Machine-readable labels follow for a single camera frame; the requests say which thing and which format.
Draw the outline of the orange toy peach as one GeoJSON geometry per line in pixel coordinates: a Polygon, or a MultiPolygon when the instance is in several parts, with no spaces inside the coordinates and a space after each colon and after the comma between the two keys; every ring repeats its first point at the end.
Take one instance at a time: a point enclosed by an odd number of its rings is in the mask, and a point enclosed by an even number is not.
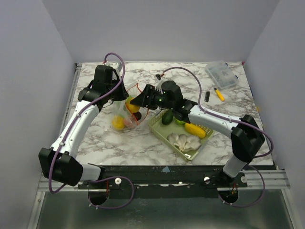
{"type": "Polygon", "coordinates": [[[129,118],[126,118],[123,120],[123,123],[124,125],[127,127],[127,128],[134,128],[135,127],[135,124],[133,123],[133,121],[131,121],[129,118]]]}

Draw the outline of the clear zip top bag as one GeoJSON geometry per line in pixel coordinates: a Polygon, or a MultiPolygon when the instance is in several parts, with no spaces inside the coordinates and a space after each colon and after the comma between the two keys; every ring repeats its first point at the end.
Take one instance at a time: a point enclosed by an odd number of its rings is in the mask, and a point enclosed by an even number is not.
{"type": "Polygon", "coordinates": [[[116,101],[113,103],[112,109],[112,127],[115,130],[135,129],[147,117],[148,108],[132,105],[130,101],[137,97],[142,90],[139,82],[133,82],[126,87],[128,93],[127,99],[124,101],[116,101]]]}

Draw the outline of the yellow toy pear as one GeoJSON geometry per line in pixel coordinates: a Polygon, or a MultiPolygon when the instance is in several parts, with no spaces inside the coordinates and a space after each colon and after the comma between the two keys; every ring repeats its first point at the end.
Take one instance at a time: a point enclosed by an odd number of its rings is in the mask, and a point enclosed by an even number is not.
{"type": "Polygon", "coordinates": [[[114,118],[112,119],[112,126],[116,130],[124,129],[125,128],[124,118],[119,115],[114,116],[114,118]]]}

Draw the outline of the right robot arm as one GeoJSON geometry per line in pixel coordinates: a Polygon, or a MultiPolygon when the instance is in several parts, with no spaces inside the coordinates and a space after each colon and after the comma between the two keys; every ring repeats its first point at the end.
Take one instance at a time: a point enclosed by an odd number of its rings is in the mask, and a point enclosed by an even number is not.
{"type": "Polygon", "coordinates": [[[252,116],[232,117],[204,109],[199,103],[185,99],[174,81],[162,82],[157,87],[148,84],[130,103],[150,110],[171,110],[180,121],[208,127],[230,138],[233,155],[219,175],[219,181],[225,187],[236,182],[237,174],[254,159],[265,142],[252,116]]]}

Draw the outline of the green toy cucumber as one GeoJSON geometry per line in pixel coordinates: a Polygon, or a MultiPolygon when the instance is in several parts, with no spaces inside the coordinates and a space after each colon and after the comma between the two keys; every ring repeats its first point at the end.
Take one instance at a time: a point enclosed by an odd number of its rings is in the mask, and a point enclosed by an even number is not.
{"type": "Polygon", "coordinates": [[[128,103],[130,100],[132,100],[133,99],[133,97],[132,96],[129,96],[126,100],[125,100],[125,102],[126,103],[128,103]]]}

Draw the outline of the yellow toy lemon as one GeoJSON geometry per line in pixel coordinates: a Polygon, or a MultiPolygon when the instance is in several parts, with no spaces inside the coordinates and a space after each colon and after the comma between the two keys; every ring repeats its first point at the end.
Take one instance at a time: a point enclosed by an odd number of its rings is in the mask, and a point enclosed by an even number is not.
{"type": "Polygon", "coordinates": [[[131,104],[131,101],[126,103],[126,107],[131,113],[136,113],[140,110],[140,106],[131,104]]]}

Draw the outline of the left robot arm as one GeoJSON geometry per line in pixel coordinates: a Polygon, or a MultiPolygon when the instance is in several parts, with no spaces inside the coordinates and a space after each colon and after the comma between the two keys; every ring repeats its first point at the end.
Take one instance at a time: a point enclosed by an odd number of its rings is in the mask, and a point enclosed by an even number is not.
{"type": "Polygon", "coordinates": [[[39,161],[45,178],[75,186],[89,181],[94,188],[102,188],[106,177],[101,166],[77,161],[79,146],[95,117],[103,106],[112,101],[124,101],[128,93],[120,83],[120,63],[98,65],[94,78],[78,95],[75,110],[58,139],[50,148],[42,148],[39,161]]]}

